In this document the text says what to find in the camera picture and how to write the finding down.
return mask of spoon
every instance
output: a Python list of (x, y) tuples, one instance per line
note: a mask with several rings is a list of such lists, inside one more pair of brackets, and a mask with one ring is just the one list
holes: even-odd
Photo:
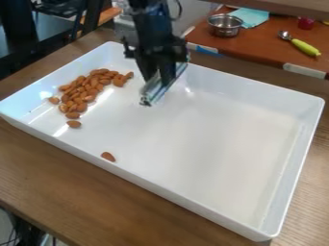
[(296, 46), (299, 50), (304, 52), (305, 54), (311, 56), (311, 57), (318, 57), (321, 55), (321, 53), (312, 45), (303, 42), (299, 39), (292, 38), (290, 33), (288, 31), (279, 31), (278, 33), (279, 37), (281, 39), (290, 41), (294, 46)]

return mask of metal bowl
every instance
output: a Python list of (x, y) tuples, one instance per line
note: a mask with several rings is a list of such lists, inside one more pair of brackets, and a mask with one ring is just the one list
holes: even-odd
[(243, 20), (226, 13), (212, 15), (208, 18), (210, 32), (217, 37), (235, 37), (240, 30)]

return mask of white tray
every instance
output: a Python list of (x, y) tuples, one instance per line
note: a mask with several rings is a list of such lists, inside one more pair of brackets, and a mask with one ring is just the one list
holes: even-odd
[[(108, 86), (82, 129), (46, 98), (92, 69), (135, 78)], [(251, 240), (279, 234), (324, 101), (190, 64), (152, 108), (123, 47), (108, 42), (0, 103), (1, 115), (35, 135)], [(100, 155), (114, 154), (116, 163)]]

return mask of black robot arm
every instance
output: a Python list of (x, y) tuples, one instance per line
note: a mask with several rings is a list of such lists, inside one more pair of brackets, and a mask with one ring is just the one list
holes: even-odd
[(125, 55), (137, 61), (146, 82), (140, 103), (151, 106), (159, 100), (185, 70), (188, 61), (186, 42), (172, 34), (166, 0), (129, 0), (138, 34), (135, 50), (125, 39)]

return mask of blue cloth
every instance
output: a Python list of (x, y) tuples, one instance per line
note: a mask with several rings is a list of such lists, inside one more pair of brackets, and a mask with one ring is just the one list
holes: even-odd
[(240, 8), (237, 11), (230, 12), (230, 15), (243, 20), (242, 27), (253, 28), (268, 20), (269, 12), (257, 11), (247, 8)]

